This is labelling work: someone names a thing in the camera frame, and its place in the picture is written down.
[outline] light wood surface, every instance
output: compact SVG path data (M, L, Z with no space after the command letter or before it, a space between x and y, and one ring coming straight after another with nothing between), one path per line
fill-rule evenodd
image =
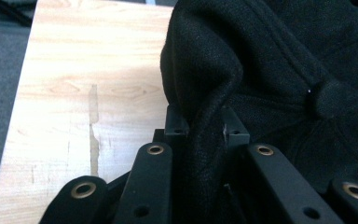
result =
M172 9L39 0L0 167L0 223L37 223L82 175L110 182L163 128Z

